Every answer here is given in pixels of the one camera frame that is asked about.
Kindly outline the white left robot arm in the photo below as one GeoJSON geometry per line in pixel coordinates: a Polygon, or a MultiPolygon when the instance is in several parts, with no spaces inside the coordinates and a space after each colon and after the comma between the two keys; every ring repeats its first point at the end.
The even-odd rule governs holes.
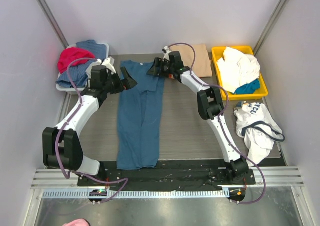
{"type": "Polygon", "coordinates": [[[89,85],[78,94],[76,106],[55,127],[44,129],[42,151],[45,166],[87,174],[97,186],[106,181],[107,174],[102,170],[102,163],[84,155],[79,136],[108,95],[130,90],[137,85],[125,67],[120,70],[121,75],[110,66],[94,66],[89,85]]]}

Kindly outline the dark blue t-shirt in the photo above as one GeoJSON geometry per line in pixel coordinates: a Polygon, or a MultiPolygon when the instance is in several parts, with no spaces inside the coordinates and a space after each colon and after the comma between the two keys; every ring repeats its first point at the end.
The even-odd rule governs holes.
{"type": "Polygon", "coordinates": [[[160,157],[160,124],[165,80],[147,74],[152,63],[122,61],[137,86],[119,96],[118,154],[121,170],[153,168],[160,157]]]}

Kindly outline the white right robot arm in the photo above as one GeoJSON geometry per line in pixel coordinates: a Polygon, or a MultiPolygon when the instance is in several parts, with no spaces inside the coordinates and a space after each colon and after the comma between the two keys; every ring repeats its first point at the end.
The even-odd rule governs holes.
{"type": "Polygon", "coordinates": [[[162,51],[163,58],[155,58],[147,74],[175,79],[196,94],[198,113],[212,128],[222,150],[226,180],[233,184],[244,182],[246,176],[250,175],[249,166],[228,129],[219,87],[205,83],[190,67],[184,66],[178,51],[171,51],[169,48],[164,48],[162,51]]]}

